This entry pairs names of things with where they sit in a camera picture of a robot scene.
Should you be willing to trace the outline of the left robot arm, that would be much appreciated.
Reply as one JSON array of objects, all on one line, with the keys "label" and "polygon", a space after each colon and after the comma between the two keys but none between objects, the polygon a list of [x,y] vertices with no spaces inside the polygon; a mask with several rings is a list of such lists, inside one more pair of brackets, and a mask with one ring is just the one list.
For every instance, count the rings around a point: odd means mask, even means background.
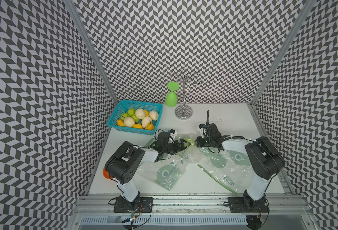
[{"label": "left robot arm", "polygon": [[177,132],[173,129],[160,132],[146,147],[124,141],[107,160],[104,170],[108,178],[117,183],[123,201],[134,203],[140,196],[133,177],[141,163],[157,163],[164,159],[164,155],[172,156],[190,146],[189,141],[176,136]]}]

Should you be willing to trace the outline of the green pear bag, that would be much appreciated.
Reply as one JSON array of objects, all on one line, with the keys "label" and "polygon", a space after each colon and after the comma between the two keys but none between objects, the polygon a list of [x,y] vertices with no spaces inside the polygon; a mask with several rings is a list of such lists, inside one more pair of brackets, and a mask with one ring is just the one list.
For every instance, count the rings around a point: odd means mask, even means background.
[{"label": "green pear bag", "polygon": [[124,121],[124,119],[125,119],[126,117],[129,117],[129,115],[128,115],[127,113],[123,113],[123,114],[121,114],[121,116],[120,116],[120,120]]},{"label": "green pear bag", "polygon": [[132,117],[134,114],[135,114],[135,109],[134,108],[130,108],[128,111],[127,111],[127,114]]},{"label": "green pear bag", "polygon": [[191,140],[189,138],[184,138],[184,140],[188,143],[188,145],[196,145],[196,142],[194,140]]},{"label": "green pear bag", "polygon": [[136,123],[140,122],[140,119],[135,114],[133,114],[131,118],[133,118]]}]

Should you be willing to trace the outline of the cream pear bag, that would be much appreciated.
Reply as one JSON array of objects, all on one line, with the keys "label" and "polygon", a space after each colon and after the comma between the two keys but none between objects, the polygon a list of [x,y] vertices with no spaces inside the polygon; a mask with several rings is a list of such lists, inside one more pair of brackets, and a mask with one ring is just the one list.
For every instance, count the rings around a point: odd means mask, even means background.
[{"label": "cream pear bag", "polygon": [[152,110],[149,112],[149,116],[151,117],[152,120],[157,121],[159,117],[159,113],[155,110]]},{"label": "cream pear bag", "polygon": [[132,117],[125,117],[124,125],[125,127],[133,127],[133,125],[135,125],[135,120]]},{"label": "cream pear bag", "polygon": [[146,112],[145,112],[144,109],[139,108],[139,109],[136,109],[136,111],[135,111],[135,116],[136,116],[138,119],[143,119],[143,118],[146,117],[147,115],[146,115]]},{"label": "cream pear bag", "polygon": [[146,128],[151,122],[152,122],[152,118],[150,116],[146,116],[141,120],[141,125],[143,128]]}]

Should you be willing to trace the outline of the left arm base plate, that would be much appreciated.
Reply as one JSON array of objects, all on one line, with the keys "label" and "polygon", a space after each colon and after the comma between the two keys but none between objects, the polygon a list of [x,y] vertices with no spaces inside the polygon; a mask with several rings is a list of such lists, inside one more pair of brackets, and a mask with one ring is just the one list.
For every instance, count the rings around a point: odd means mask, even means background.
[{"label": "left arm base plate", "polygon": [[115,200],[114,213],[151,213],[153,208],[153,197],[137,197],[133,202],[129,202],[122,196]]}]

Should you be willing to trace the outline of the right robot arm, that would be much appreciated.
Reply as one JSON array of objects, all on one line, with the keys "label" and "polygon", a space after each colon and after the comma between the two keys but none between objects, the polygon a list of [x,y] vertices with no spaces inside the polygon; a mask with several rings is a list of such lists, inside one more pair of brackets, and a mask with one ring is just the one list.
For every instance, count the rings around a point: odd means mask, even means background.
[{"label": "right robot arm", "polygon": [[270,140],[222,135],[214,123],[200,124],[198,131],[196,146],[204,156],[198,166],[228,191],[244,192],[250,201],[263,199],[272,179],[285,166]]}]

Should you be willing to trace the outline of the zip-top bag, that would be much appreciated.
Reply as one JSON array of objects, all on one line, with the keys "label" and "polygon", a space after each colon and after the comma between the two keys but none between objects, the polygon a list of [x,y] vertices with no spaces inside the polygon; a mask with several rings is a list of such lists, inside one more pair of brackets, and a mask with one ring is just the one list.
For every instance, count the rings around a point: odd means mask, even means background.
[{"label": "zip-top bag", "polygon": [[[154,144],[155,144],[155,141],[157,139],[158,135],[156,135],[155,137],[153,137],[145,146],[144,148],[146,149],[151,149],[151,150],[154,150],[153,147],[154,147]],[[197,134],[194,134],[194,133],[186,133],[186,134],[177,134],[177,136],[175,137],[175,140],[180,140],[180,139],[184,139],[184,138],[189,138],[191,140],[194,140],[196,141],[197,139]],[[178,152],[176,154],[173,154],[173,155],[179,155],[181,156],[183,159],[190,159],[190,161],[192,161],[193,163],[197,162],[198,161],[198,158],[199,158],[199,149],[196,147],[196,145],[188,145],[188,143],[186,142],[186,149],[181,151],[181,152]],[[170,155],[170,154],[164,154],[163,157],[158,157],[157,156],[157,159],[155,160],[155,162],[158,162],[160,160],[164,160],[164,158],[167,158],[167,157],[171,157],[173,155]]]},{"label": "zip-top bag", "polygon": [[202,158],[197,166],[219,185],[234,194],[242,194],[251,184],[254,171],[242,152],[199,148]]},{"label": "zip-top bag", "polygon": [[179,155],[164,158],[156,163],[142,162],[136,173],[170,191],[187,170],[187,162]]}]

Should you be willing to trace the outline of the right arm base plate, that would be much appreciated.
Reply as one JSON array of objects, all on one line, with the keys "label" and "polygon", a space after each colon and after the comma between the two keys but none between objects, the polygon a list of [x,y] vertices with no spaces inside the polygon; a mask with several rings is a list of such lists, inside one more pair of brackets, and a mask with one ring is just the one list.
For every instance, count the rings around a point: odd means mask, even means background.
[{"label": "right arm base plate", "polygon": [[257,201],[250,197],[228,197],[228,206],[232,213],[268,213],[270,211],[265,196]]}]

